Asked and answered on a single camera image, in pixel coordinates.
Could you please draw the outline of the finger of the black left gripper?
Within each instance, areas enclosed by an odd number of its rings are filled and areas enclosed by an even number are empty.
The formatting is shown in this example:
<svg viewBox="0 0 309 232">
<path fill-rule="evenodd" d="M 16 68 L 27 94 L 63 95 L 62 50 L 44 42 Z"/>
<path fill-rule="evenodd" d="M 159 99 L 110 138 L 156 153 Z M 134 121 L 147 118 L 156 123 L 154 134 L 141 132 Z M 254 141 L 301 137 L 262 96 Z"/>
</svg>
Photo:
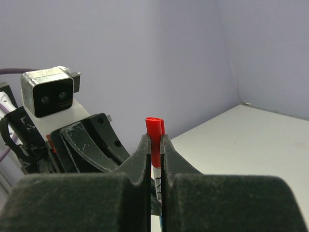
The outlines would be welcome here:
<svg viewBox="0 0 309 232">
<path fill-rule="evenodd" d="M 103 154 L 117 166 L 129 158 L 129 153 L 111 126 L 110 116 L 104 113 L 92 115 L 83 120 L 83 126 Z"/>
<path fill-rule="evenodd" d="M 81 122 L 62 128 L 60 134 L 74 152 L 92 167 L 104 173 L 112 172 L 118 167 L 100 150 Z"/>
</svg>

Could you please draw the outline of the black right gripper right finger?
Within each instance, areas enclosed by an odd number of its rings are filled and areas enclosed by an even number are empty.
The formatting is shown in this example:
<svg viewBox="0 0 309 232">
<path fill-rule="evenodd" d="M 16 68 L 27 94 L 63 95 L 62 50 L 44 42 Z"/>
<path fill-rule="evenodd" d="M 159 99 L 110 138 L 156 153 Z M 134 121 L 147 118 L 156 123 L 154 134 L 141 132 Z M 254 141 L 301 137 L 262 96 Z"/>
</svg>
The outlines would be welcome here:
<svg viewBox="0 0 309 232">
<path fill-rule="evenodd" d="M 306 232 L 288 184 L 276 176 L 203 174 L 161 138 L 165 232 Z"/>
</svg>

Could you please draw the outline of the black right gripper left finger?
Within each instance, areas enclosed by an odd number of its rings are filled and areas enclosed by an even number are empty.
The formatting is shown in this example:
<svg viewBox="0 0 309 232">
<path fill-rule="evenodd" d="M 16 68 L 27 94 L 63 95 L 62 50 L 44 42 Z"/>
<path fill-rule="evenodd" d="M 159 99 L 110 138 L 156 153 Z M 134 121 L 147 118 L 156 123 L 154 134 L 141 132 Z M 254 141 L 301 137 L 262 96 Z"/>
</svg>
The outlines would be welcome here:
<svg viewBox="0 0 309 232">
<path fill-rule="evenodd" d="M 29 174 L 0 215 L 3 232 L 148 232 L 151 229 L 150 139 L 115 171 Z"/>
</svg>

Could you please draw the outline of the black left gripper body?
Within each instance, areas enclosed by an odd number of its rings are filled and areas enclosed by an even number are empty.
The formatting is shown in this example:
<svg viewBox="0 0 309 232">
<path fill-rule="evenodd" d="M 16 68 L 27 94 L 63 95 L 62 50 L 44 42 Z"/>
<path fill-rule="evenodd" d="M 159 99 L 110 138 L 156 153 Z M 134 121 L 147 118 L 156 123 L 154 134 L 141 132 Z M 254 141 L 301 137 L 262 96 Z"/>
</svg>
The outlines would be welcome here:
<svg viewBox="0 0 309 232">
<path fill-rule="evenodd" d="M 27 174 L 96 173 L 101 171 L 79 157 L 60 134 L 90 116 L 76 101 L 67 110 L 41 118 L 23 106 L 4 115 L 0 134 Z"/>
</svg>

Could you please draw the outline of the red pen cap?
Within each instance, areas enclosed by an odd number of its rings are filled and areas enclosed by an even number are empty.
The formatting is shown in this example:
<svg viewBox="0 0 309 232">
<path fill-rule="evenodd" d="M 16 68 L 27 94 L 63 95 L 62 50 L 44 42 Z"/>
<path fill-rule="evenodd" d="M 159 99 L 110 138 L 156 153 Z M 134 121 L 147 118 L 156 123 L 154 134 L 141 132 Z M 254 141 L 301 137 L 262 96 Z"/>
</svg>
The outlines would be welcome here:
<svg viewBox="0 0 309 232">
<path fill-rule="evenodd" d="M 165 122 L 161 118 L 147 117 L 145 119 L 147 134 L 151 140 L 151 161 L 155 168 L 161 167 L 160 144 L 161 137 L 165 134 Z"/>
</svg>

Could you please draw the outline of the red whiteboard marker pen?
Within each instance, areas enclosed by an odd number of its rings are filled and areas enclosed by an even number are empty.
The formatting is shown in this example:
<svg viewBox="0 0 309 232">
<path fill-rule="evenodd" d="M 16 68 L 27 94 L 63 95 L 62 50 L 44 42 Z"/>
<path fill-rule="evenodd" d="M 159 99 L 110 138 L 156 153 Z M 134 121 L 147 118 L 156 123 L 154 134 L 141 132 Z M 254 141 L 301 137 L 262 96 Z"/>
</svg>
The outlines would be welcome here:
<svg viewBox="0 0 309 232">
<path fill-rule="evenodd" d="M 162 190 L 161 190 L 161 168 L 153 166 L 154 185 L 156 198 L 162 204 Z"/>
</svg>

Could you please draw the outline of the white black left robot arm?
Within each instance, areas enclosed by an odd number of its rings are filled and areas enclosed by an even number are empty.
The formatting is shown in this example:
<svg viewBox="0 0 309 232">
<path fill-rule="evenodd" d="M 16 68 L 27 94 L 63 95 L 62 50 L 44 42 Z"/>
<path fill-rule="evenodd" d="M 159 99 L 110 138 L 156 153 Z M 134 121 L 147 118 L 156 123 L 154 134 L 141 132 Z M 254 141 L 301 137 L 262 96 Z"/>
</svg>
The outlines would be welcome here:
<svg viewBox="0 0 309 232">
<path fill-rule="evenodd" d="M 104 113 L 89 115 L 77 102 L 36 118 L 16 108 L 9 87 L 0 91 L 0 134 L 25 174 L 110 173 L 129 158 Z"/>
</svg>

